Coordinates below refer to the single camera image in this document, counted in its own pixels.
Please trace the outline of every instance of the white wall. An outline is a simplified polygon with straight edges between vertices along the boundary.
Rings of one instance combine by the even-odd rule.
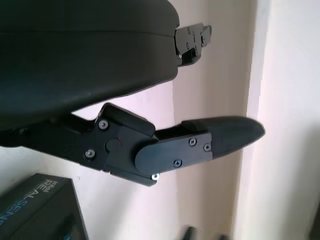
[[[320,200],[319,12],[318,0],[271,0],[256,89],[266,135],[240,186],[236,240],[307,239]]]
[[[188,0],[187,24],[212,25],[211,43],[194,65],[179,68],[173,81],[174,117],[181,120],[245,115],[253,43],[254,0]],[[199,240],[230,234],[240,151],[179,169],[180,222],[198,228]]]
[[[259,110],[259,99],[261,93],[261,80],[264,70],[266,37],[270,14],[270,0],[259,0],[256,3],[252,63],[250,71],[250,83],[246,115],[257,119]],[[246,216],[245,206],[248,202],[248,191],[250,185],[250,173],[253,161],[255,144],[251,144],[242,150],[237,181],[237,196],[234,204],[234,215],[232,222],[232,235],[234,239],[241,239],[242,224]]]

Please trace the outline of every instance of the screw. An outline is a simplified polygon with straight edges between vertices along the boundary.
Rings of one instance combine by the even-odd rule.
[[[194,137],[189,139],[189,145],[191,147],[193,147],[196,144],[197,144],[197,139],[195,139]]]
[[[96,155],[96,152],[92,149],[88,149],[84,155],[87,159],[92,159]]]
[[[155,174],[151,175],[151,179],[153,181],[157,181],[157,180],[159,180],[159,178],[160,178],[160,173],[155,173]]]
[[[99,126],[99,128],[100,128],[101,130],[105,130],[105,129],[108,128],[109,123],[108,123],[106,120],[101,120],[101,121],[99,122],[98,126]]]
[[[173,166],[177,169],[177,168],[180,168],[182,165],[182,161],[180,159],[178,160],[174,160],[173,162]]]
[[[203,149],[204,149],[205,152],[209,152],[209,151],[211,151],[211,145],[209,143],[206,143],[204,145]]]

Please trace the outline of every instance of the black plastic cover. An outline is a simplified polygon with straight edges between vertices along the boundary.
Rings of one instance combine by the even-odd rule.
[[[0,1],[0,131],[172,80],[167,0]]]
[[[120,123],[130,129],[133,129],[139,133],[153,137],[156,131],[156,127],[147,119],[134,114],[112,103],[106,103],[101,112],[101,117],[106,119],[112,119],[116,123]]]
[[[259,122],[243,116],[187,120],[181,124],[196,133],[211,133],[211,151],[214,159],[244,148],[265,134],[265,129]]]
[[[190,146],[190,139],[196,144]],[[135,167],[142,174],[152,175],[212,160],[213,153],[205,151],[211,139],[211,134],[204,132],[148,144],[135,156]]]

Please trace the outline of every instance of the metal bracket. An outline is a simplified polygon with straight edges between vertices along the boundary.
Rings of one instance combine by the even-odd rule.
[[[211,141],[211,133],[202,133],[147,145],[136,155],[135,167],[152,175],[212,160]]]
[[[141,145],[157,141],[154,133],[152,123],[107,103],[94,121],[68,114],[0,132],[0,145],[23,146],[152,186],[157,181],[138,172],[134,159]]]
[[[178,66],[196,63],[202,48],[211,41],[212,27],[203,23],[179,28],[175,31],[175,48]]]

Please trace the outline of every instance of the product box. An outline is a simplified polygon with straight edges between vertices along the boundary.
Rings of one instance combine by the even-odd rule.
[[[0,197],[0,240],[87,240],[72,179],[35,174]]]

